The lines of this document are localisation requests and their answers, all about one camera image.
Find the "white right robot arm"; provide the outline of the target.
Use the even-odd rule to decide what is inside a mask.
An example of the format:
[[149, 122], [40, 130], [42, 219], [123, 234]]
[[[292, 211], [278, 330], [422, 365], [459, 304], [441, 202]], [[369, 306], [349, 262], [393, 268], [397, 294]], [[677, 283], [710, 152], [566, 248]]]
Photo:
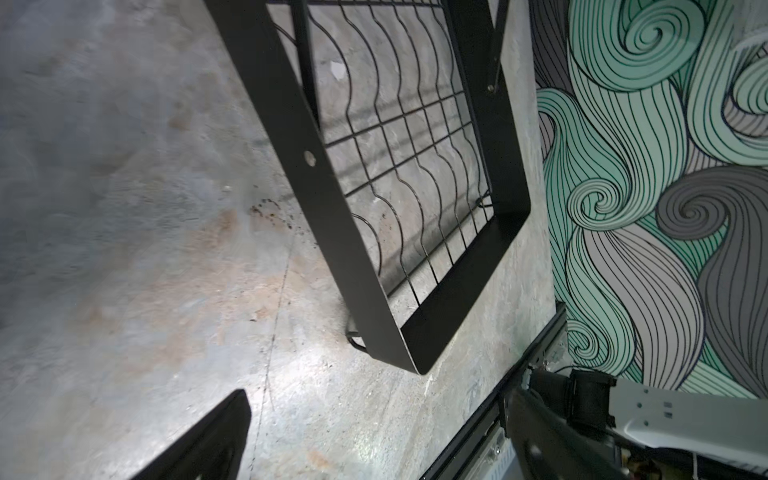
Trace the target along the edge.
[[584, 370], [533, 370], [525, 386], [588, 438], [675, 455], [701, 479], [767, 477], [765, 400], [664, 390]]

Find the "black wire dish rack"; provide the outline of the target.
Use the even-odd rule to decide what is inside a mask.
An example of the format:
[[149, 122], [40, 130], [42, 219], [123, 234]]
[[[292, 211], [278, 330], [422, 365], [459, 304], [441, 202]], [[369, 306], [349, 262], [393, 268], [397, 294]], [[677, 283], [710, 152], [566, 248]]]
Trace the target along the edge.
[[206, 5], [371, 358], [426, 374], [531, 211], [505, 1]]

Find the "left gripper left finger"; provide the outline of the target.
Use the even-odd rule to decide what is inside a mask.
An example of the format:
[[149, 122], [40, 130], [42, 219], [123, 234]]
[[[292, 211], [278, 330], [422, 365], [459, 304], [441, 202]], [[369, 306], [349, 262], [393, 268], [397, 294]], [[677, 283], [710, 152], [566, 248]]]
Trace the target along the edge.
[[234, 390], [133, 479], [236, 479], [251, 417], [246, 391]]

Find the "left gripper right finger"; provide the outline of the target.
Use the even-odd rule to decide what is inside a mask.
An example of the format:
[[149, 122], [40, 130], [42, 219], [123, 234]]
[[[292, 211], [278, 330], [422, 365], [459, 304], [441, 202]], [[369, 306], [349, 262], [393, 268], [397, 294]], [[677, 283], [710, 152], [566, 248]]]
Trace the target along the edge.
[[530, 391], [511, 396], [507, 436], [526, 479], [625, 479], [621, 469], [601, 456]]

